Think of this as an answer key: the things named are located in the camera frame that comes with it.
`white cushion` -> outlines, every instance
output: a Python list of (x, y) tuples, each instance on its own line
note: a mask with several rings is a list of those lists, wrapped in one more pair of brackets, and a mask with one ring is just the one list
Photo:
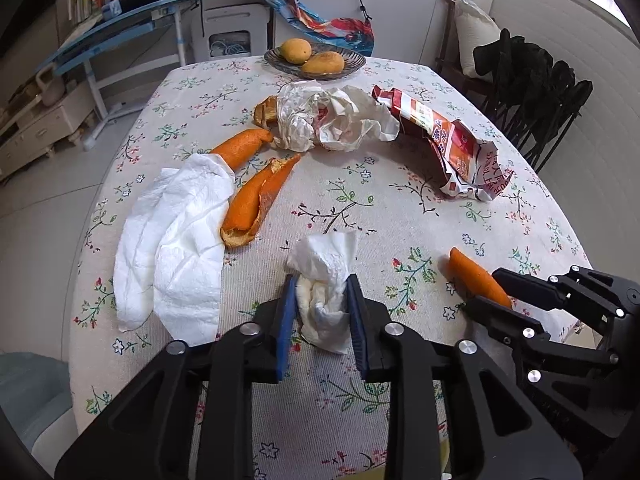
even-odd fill
[(491, 73), (480, 77), (476, 73), (474, 49), (493, 43), (500, 39), (500, 27), (484, 10), (478, 7), (474, 0), (455, 0), (455, 19), (460, 46), (460, 66), (467, 77), (492, 81)]

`crumpled tissue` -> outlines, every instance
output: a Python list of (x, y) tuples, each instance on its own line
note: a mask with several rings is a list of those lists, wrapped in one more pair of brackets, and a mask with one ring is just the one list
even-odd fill
[(346, 354), (350, 344), (344, 289), (357, 251), (357, 232), (333, 232), (303, 238), (287, 258), (287, 267), (300, 272), (296, 300), (302, 337), (337, 354)]
[(306, 152), (315, 144), (336, 152), (357, 150), (365, 136), (394, 140), (400, 123), (388, 108), (355, 86), (324, 90), (296, 81), (278, 94), (279, 148)]
[(235, 191), (219, 155), (191, 155), (163, 168), (127, 218), (113, 272), (118, 327), (140, 327), (153, 310), (190, 346), (218, 330), (224, 245), (220, 226)]

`colorful cloth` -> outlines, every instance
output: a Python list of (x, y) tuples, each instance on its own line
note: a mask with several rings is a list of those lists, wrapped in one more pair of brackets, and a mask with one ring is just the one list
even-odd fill
[(354, 18), (335, 18), (327, 21), (298, 0), (264, 1), (285, 18), (289, 25), (313, 40), (348, 48), (363, 56), (371, 56), (373, 52), (373, 30), (368, 19), (364, 22)]
[[(134, 332), (118, 330), (111, 277), (137, 197), (161, 168), (179, 168), (191, 153), (253, 127), (255, 105), (293, 80), (261, 57), (177, 68), (127, 135), (90, 218), (72, 303), (69, 365), (81, 431), (170, 340), (154, 314)], [(385, 303), (393, 320), (446, 344), (468, 329), (459, 311), (462, 287), (447, 273), (451, 247), (486, 269), (542, 278), (589, 266), (569, 222), (522, 156), (429, 68), (369, 58), (353, 75), (321, 84), (367, 93), (374, 85), (400, 88), (449, 119), (461, 118), (476, 136), (496, 143), (514, 171), (510, 186), (489, 203), (446, 198), (423, 173), (424, 144), (403, 134), (393, 142), (366, 141), (349, 153), (313, 149), (280, 190), (258, 237), (225, 254), (220, 334), (277, 297), (284, 262), (300, 238), (334, 229), (360, 234), (353, 270), (364, 294)], [(269, 158), (290, 154), (261, 150), (236, 172), (237, 188)], [(564, 340), (575, 322), (522, 303), (515, 309), (539, 318), (554, 341)], [(363, 384), (351, 351), (319, 351), (302, 341), (299, 329), (296, 323), (285, 379), (254, 388), (255, 478), (330, 480), (383, 463), (388, 384)]]

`white appliance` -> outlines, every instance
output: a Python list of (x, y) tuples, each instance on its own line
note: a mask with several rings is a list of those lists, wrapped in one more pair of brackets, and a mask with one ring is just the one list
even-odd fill
[(206, 9), (204, 38), (200, 13), (193, 13), (191, 38), (196, 62), (261, 56), (267, 51), (269, 7), (261, 4)]

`crumpled plastic bag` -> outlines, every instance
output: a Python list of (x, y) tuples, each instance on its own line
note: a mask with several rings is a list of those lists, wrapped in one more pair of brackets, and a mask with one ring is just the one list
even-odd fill
[(365, 136), (394, 140), (400, 123), (388, 108), (355, 86), (323, 89), (317, 81), (296, 81), (278, 95), (279, 148), (306, 152), (319, 144), (326, 150), (352, 152)]
[(372, 95), (401, 120), (403, 133), (429, 143), (433, 156), (425, 163), (444, 194), (488, 202), (509, 185), (513, 170), (500, 164), (496, 144), (477, 138), (462, 120), (449, 121), (397, 88), (376, 85)]

